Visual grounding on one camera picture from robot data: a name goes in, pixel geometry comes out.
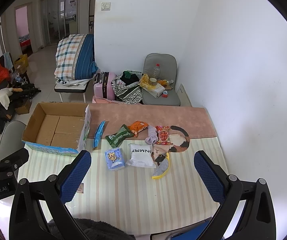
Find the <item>blue cartoon tissue pack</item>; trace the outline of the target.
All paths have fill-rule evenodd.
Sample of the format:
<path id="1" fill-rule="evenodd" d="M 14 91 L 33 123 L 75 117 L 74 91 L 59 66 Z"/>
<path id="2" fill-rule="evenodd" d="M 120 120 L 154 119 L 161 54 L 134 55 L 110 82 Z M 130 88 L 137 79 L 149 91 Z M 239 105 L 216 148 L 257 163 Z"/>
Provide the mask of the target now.
<path id="1" fill-rule="evenodd" d="M 111 171 L 116 171 L 125 168 L 126 163 L 120 148 L 112 148 L 105 151 L 105 160 L 107 167 Z"/>

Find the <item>blue snack packet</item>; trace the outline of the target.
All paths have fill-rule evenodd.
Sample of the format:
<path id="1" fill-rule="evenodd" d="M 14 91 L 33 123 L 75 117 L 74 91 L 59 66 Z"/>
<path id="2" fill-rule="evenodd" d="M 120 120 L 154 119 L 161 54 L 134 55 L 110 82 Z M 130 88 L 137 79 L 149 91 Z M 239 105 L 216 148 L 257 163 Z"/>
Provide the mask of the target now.
<path id="1" fill-rule="evenodd" d="M 104 126 L 105 126 L 105 120 L 102 121 L 99 124 L 98 128 L 96 129 L 94 140 L 93 140 L 93 145 L 92 145 L 93 150 L 96 150 L 99 146 L 99 142 L 100 142 L 102 135 L 103 135 L 103 132 L 104 132 Z"/>

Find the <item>red snack packet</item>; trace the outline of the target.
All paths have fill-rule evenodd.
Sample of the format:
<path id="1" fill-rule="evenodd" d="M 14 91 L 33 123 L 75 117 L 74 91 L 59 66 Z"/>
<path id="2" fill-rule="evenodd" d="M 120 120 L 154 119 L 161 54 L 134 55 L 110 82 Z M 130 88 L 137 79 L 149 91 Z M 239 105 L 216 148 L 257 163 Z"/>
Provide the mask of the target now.
<path id="1" fill-rule="evenodd" d="M 156 132 L 157 132 L 157 145 L 171 145 L 171 140 L 169 137 L 169 131 L 170 127 L 169 126 L 156 126 Z"/>

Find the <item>white pillow pack black letters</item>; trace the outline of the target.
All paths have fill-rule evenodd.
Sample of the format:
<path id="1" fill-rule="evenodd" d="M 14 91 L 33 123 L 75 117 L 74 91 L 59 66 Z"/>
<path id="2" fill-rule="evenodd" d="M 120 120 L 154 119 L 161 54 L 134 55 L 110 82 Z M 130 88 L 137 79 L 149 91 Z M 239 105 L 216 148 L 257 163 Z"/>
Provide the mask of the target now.
<path id="1" fill-rule="evenodd" d="M 142 168 L 156 168 L 156 164 L 152 158 L 151 145 L 129 144 L 130 159 L 127 160 L 127 165 Z"/>

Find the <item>green snack packet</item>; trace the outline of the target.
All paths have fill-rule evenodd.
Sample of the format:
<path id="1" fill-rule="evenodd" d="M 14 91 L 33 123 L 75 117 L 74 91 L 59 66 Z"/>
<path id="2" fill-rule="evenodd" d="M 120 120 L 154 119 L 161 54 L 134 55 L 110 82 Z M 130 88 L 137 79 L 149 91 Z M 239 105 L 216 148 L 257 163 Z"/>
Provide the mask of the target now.
<path id="1" fill-rule="evenodd" d="M 105 139 L 112 148 L 118 147 L 127 138 L 134 137 L 135 134 L 128 128 L 127 125 L 123 124 L 117 133 L 112 135 L 106 135 Z"/>

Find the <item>lilac towel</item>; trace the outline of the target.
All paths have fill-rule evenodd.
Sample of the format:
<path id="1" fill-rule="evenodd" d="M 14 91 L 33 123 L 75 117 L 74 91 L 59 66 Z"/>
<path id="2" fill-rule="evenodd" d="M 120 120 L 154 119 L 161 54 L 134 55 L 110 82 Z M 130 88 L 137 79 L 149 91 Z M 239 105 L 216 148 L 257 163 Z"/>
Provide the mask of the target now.
<path id="1" fill-rule="evenodd" d="M 158 133 L 156 127 L 148 126 L 148 137 L 146 137 L 145 142 L 148 145 L 154 145 L 158 142 Z"/>

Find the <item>orange snack packet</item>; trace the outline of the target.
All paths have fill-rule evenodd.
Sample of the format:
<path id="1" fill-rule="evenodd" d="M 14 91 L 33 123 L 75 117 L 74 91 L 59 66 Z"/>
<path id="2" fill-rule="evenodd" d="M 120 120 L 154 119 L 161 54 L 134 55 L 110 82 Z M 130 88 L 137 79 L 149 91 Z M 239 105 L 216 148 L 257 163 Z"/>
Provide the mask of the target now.
<path id="1" fill-rule="evenodd" d="M 149 126 L 148 123 L 143 121 L 135 121 L 130 126 L 128 126 L 128 129 L 133 133 L 134 137 L 138 137 L 139 133 L 143 130 L 147 129 Z"/>

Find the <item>grey round chair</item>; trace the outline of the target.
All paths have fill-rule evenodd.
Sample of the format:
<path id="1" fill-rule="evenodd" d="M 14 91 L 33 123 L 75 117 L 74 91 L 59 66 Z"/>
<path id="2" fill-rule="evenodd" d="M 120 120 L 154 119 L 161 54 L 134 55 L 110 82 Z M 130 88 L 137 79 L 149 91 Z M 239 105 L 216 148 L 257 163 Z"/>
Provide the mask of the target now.
<path id="1" fill-rule="evenodd" d="M 24 148 L 25 143 L 22 141 L 22 135 L 26 125 L 18 120 L 9 122 L 0 138 L 0 162 L 12 153 Z"/>

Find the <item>open cardboard box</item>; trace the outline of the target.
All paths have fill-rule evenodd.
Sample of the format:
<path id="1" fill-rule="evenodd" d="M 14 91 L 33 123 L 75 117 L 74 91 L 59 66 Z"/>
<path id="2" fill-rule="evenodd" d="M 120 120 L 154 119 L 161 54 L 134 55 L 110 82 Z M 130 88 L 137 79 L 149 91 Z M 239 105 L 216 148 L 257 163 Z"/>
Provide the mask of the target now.
<path id="1" fill-rule="evenodd" d="M 86 149 L 90 122 L 87 103 L 41 102 L 28 121 L 22 141 L 36 151 L 73 157 Z"/>

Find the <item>calico cat shaped mat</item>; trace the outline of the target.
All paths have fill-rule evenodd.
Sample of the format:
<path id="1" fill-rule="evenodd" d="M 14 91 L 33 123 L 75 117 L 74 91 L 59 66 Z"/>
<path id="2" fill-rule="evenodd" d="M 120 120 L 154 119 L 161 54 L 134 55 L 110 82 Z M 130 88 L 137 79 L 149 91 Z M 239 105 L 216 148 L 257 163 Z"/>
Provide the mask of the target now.
<path id="1" fill-rule="evenodd" d="M 188 133 L 181 127 L 170 126 L 169 137 L 171 140 L 171 145 L 153 145 L 152 158 L 156 165 L 160 163 L 165 158 L 166 153 L 180 153 L 185 152 L 190 146 L 190 137 Z"/>

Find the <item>pink striped table mat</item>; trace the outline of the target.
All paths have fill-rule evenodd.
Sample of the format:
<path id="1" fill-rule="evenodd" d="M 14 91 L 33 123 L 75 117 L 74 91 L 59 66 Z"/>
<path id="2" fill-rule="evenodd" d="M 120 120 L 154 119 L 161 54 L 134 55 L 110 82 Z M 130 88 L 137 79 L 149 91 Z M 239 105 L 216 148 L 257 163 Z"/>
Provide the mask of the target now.
<path id="1" fill-rule="evenodd" d="M 218 208 L 208 193 L 193 163 L 194 154 L 203 150 L 211 160 L 226 168 L 226 162 L 208 113 L 203 108 L 91 103 L 90 132 L 86 150 L 91 167 L 83 179 L 80 193 L 67 207 L 77 218 L 107 222 L 132 235 L 147 235 L 183 228 L 214 215 Z M 170 153 L 166 175 L 152 179 L 154 170 L 126 166 L 117 171 L 107 167 L 105 138 L 96 150 L 92 141 L 105 120 L 104 135 L 116 133 L 125 124 L 144 121 L 152 126 L 178 126 L 190 137 L 185 152 Z M 75 156 L 36 151 L 19 171 L 20 178 L 44 180 L 57 174 Z"/>

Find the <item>pink suitcase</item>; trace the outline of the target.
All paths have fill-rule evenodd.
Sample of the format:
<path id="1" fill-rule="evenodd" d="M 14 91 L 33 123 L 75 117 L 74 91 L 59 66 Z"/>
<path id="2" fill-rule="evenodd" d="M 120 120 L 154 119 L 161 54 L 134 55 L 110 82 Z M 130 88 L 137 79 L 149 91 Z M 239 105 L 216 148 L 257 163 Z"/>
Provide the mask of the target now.
<path id="1" fill-rule="evenodd" d="M 94 96 L 97 98 L 115 100 L 116 95 L 112 88 L 112 81 L 116 77 L 113 72 L 97 73 L 94 78 Z"/>

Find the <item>black white patterned bag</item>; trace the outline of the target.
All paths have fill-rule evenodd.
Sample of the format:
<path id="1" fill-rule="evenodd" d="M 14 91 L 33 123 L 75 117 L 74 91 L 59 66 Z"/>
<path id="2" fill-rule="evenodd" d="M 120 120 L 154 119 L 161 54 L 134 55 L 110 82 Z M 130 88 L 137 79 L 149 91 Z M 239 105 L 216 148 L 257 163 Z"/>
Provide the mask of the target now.
<path id="1" fill-rule="evenodd" d="M 111 86 L 116 98 L 127 104 L 142 103 L 142 90 L 140 87 L 141 72 L 125 70 L 116 76 Z"/>

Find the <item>yellow snack bags on box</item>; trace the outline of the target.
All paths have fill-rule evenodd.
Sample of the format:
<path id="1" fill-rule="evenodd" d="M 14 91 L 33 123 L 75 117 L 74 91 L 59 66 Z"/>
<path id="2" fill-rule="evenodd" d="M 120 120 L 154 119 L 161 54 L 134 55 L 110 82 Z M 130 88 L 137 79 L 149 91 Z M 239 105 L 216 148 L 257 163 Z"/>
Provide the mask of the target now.
<path id="1" fill-rule="evenodd" d="M 140 79 L 139 85 L 154 98 L 158 98 L 165 91 L 165 87 L 160 85 L 155 78 L 152 78 L 152 80 L 153 81 L 150 81 L 150 78 L 147 74 L 143 74 Z"/>

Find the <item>clear plastic bottle red cap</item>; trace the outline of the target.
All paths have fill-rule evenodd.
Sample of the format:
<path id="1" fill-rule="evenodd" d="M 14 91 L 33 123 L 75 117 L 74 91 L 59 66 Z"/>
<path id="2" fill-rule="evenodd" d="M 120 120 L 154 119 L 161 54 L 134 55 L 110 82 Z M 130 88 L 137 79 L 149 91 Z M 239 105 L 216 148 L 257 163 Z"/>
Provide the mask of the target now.
<path id="1" fill-rule="evenodd" d="M 152 70 L 150 71 L 150 77 L 151 77 L 151 78 L 158 79 L 159 76 L 160 76 L 160 72 L 161 72 L 160 65 L 157 63 L 157 64 L 152 68 Z"/>

